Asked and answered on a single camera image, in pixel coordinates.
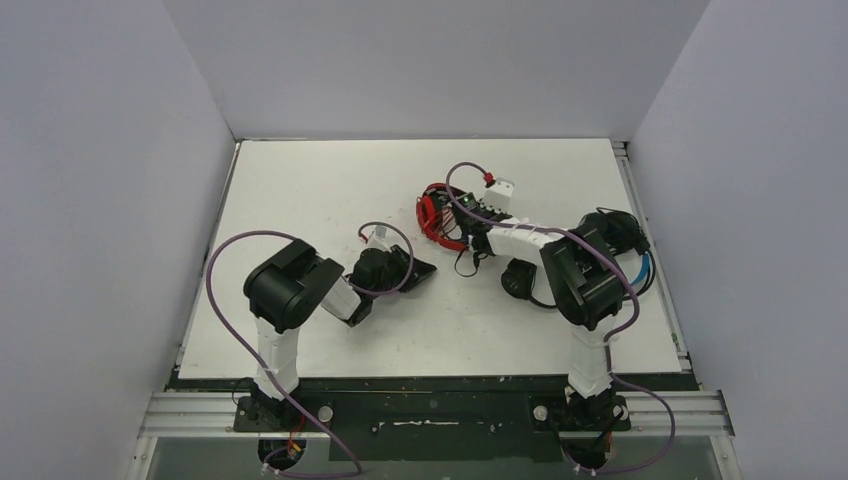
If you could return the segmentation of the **red headphones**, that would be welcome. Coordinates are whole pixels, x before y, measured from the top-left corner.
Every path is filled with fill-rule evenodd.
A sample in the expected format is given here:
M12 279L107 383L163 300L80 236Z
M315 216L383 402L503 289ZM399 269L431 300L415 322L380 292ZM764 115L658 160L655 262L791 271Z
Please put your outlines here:
M467 248L463 240L449 235L450 226L456 227L457 223L446 184L433 183L425 188L416 199L416 218L420 231L430 241L455 252Z

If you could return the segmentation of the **large black blue headphones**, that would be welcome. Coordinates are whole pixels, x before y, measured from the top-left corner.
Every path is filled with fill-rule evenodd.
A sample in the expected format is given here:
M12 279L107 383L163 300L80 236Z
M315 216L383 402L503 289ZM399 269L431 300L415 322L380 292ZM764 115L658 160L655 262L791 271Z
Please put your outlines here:
M630 285L635 288L638 297L647 293L655 283L657 265L638 219L626 211L597 207L581 219L581 224L595 227L614 256L635 251L641 257L640 271Z

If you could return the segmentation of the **small black headphones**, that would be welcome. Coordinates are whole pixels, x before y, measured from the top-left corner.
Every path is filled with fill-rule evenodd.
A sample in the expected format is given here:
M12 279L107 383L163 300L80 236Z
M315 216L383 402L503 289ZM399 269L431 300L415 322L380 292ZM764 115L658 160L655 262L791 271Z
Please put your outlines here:
M555 310L555 304L546 304L538 300L534 295L537 266L533 263L512 259L501 274L501 286L511 297L528 301L532 305L546 309Z

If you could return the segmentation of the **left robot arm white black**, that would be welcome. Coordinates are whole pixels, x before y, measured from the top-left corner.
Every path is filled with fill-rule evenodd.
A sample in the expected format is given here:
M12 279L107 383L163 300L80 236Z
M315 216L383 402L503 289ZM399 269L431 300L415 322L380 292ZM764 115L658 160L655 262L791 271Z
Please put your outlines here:
M349 274L310 244L295 240L256 267L243 285L254 316L257 343L250 398L260 417L276 430L298 419L291 396L299 386L297 367L301 327L321 308L349 327L370 315L377 297L406 293L437 272L437 267L398 245L365 247Z

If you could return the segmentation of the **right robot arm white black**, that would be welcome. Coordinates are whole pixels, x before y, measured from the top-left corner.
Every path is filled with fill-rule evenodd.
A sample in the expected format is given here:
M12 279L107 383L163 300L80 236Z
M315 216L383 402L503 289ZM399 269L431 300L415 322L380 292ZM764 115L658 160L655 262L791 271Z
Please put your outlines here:
M472 193L448 196L467 247L486 255L521 261L546 278L553 304L570 323L572 335L566 414L576 426L589 428L612 404L610 342L640 313L616 325L624 299L635 291L597 228L587 222L571 230L539 226L481 205Z

